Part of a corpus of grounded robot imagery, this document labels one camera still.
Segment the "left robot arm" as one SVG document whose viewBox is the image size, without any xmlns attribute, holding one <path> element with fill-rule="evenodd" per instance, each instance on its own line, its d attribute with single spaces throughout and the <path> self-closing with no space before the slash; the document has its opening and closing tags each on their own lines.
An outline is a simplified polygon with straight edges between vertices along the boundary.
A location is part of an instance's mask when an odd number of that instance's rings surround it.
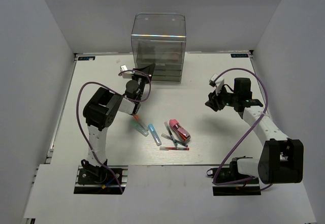
<svg viewBox="0 0 325 224">
<path fill-rule="evenodd" d="M 137 114 L 141 103 L 149 98 L 148 95 L 145 98 L 142 96 L 147 84 L 149 85 L 148 93 L 151 92 L 154 69 L 154 63 L 134 69 L 121 66 L 118 75 L 128 80 L 123 94 L 97 82 L 87 82 L 79 91 L 76 112 L 79 112 L 80 97 L 84 87 L 89 84 L 100 86 L 83 109 L 88 135 L 84 132 L 82 135 L 88 144 L 88 155 L 81 161 L 81 165 L 85 170 L 90 171 L 89 175 L 95 182 L 101 183 L 107 178 L 106 136 L 108 128 L 113 123 L 117 112 L 132 116 Z"/>
</svg>

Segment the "pink capped red stapler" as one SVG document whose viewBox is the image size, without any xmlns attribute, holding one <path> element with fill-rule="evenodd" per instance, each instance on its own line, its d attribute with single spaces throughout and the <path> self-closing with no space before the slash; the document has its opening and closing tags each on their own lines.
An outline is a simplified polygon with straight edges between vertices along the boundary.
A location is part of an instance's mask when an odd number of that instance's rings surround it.
<svg viewBox="0 0 325 224">
<path fill-rule="evenodd" d="M 191 139 L 190 133 L 176 119 L 170 119 L 169 126 L 182 142 L 188 142 Z"/>
</svg>

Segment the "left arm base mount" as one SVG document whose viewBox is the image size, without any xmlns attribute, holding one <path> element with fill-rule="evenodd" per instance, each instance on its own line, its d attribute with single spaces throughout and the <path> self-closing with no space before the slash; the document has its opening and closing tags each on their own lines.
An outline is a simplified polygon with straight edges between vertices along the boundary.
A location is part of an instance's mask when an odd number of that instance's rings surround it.
<svg viewBox="0 0 325 224">
<path fill-rule="evenodd" d="M 77 171 L 74 186 L 75 195 L 121 195 L 120 187 L 113 174 L 104 168 L 99 176 L 90 173 L 82 166 Z"/>
</svg>

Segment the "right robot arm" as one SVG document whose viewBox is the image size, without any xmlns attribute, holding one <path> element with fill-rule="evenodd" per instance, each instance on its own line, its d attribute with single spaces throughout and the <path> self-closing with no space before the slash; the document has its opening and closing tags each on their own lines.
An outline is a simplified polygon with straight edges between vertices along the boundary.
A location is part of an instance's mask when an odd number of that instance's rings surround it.
<svg viewBox="0 0 325 224">
<path fill-rule="evenodd" d="M 263 146 L 258 159 L 235 157 L 227 173 L 218 168 L 213 183 L 235 184 L 254 178 L 264 184 L 300 183 L 303 179 L 303 143 L 283 133 L 266 114 L 260 100 L 253 99 L 250 79 L 236 78 L 232 92 L 227 91 L 224 78 L 217 74 L 210 78 L 209 84 L 215 90 L 209 93 L 205 105 L 215 112 L 226 106 L 234 108 Z"/>
</svg>

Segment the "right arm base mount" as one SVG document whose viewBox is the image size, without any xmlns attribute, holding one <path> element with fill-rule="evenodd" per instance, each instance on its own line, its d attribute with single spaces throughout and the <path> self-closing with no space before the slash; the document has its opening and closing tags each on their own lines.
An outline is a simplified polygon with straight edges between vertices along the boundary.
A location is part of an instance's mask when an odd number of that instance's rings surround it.
<svg viewBox="0 0 325 224">
<path fill-rule="evenodd" d="M 213 196 L 259 196 L 261 188 L 258 178 L 250 178 L 248 175 L 241 175 L 231 169 L 223 167 L 216 177 L 212 186 Z"/>
</svg>

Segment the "clear acrylic drawer organizer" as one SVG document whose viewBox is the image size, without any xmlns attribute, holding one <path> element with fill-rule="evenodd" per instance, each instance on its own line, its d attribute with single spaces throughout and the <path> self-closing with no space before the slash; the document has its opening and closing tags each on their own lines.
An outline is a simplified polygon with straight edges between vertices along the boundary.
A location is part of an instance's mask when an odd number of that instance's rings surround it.
<svg viewBox="0 0 325 224">
<path fill-rule="evenodd" d="M 184 15 L 136 14 L 131 45 L 137 69 L 155 64 L 153 81 L 181 82 L 186 48 Z"/>
</svg>

